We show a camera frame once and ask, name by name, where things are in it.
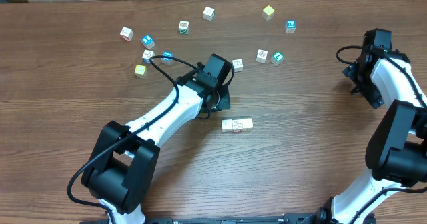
blue cube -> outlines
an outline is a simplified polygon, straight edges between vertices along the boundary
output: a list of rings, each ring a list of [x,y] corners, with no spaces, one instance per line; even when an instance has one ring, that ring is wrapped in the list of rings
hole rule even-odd
[[[163,56],[166,56],[166,57],[173,57],[173,53],[172,52],[169,52],[169,51],[164,51],[163,52]],[[163,64],[166,64],[166,65],[171,65],[172,64],[172,59],[170,59],[170,58],[161,58],[161,62],[163,63]]]
[[[144,45],[145,48],[151,49],[154,47],[154,39],[150,35],[146,35],[141,39],[142,45]]]
[[[286,21],[285,28],[286,28],[285,33],[294,33],[296,29],[296,21],[294,20]]]

cube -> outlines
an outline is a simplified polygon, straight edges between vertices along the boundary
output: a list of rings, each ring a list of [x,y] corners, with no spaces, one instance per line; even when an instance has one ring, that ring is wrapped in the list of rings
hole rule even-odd
[[[270,7],[269,5],[262,10],[262,17],[265,20],[270,20],[274,16],[274,9],[273,7]]]
[[[285,59],[285,56],[280,51],[277,51],[272,55],[272,63],[275,66],[278,66],[284,59]]]
[[[164,51],[163,55],[166,57],[173,57],[173,53],[169,51]],[[170,58],[161,58],[161,62],[166,65],[171,65],[173,60]]]
[[[285,33],[292,34],[295,32],[295,29],[296,29],[296,21],[294,20],[286,21]]]
[[[268,51],[258,50],[258,54],[256,55],[256,61],[259,63],[265,63],[267,60]]]
[[[254,124],[252,123],[252,118],[242,119],[242,128],[244,131],[251,131]]]
[[[145,63],[149,63],[149,59],[150,59],[150,57],[153,57],[154,56],[154,51],[148,51],[148,50],[145,50],[144,51],[144,54],[142,55],[142,60],[145,62]]]
[[[234,133],[239,133],[243,131],[243,125],[242,125],[242,120],[233,120],[233,132]]]
[[[179,33],[188,35],[189,22],[188,21],[180,21],[179,22]]]
[[[120,36],[125,41],[131,41],[133,37],[133,31],[130,28],[123,27],[123,29],[120,32]]]
[[[221,121],[222,132],[230,132],[233,131],[233,123],[232,120],[222,120]]]
[[[243,62],[241,59],[233,60],[233,67],[235,72],[243,71]]]
[[[205,11],[203,11],[203,18],[212,21],[215,17],[215,9],[211,7],[206,7]]]
[[[147,67],[145,67],[143,65],[136,65],[135,75],[137,77],[144,78],[146,74],[147,74]]]
[[[142,45],[147,49],[151,49],[154,47],[154,39],[150,35],[146,35],[145,37],[142,37],[141,42],[142,42]]]

wood grain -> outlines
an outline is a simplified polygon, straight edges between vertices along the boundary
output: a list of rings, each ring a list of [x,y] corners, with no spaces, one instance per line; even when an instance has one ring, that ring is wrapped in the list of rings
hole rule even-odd
[[[261,17],[271,5],[270,21]],[[205,6],[214,21],[202,19]],[[102,127],[156,106],[171,85],[141,63],[139,41],[196,63],[212,53],[243,59],[232,108],[182,127],[161,151],[143,204],[149,217],[234,217],[312,212],[363,170],[366,144],[385,108],[372,109],[342,75],[335,52],[365,31],[393,31],[427,87],[427,0],[192,0],[0,5],[0,223],[78,223],[103,211],[70,202],[69,178],[88,159]],[[298,28],[284,35],[284,21]],[[190,34],[180,35],[180,20]],[[130,43],[119,38],[132,28]],[[287,64],[255,62],[280,50]],[[358,53],[343,53],[353,59]],[[162,67],[173,77],[183,65]],[[223,134],[220,120],[251,117],[254,130]],[[77,184],[73,192],[94,201]],[[425,195],[396,194],[379,223],[425,223]]]

